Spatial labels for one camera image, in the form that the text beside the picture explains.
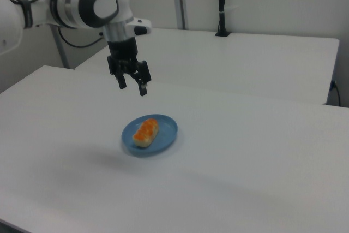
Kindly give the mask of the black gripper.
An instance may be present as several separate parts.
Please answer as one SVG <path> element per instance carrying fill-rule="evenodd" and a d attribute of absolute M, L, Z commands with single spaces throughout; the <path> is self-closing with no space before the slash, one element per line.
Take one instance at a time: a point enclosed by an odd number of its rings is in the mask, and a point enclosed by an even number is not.
<path fill-rule="evenodd" d="M 140 96 L 146 95 L 151 74 L 147 62 L 137 60 L 136 38 L 124 41 L 108 41 L 107 44 L 110 51 L 107 58 L 109 71 L 117 79 L 119 88 L 127 87 L 124 74 L 129 74 L 137 82 Z"/>

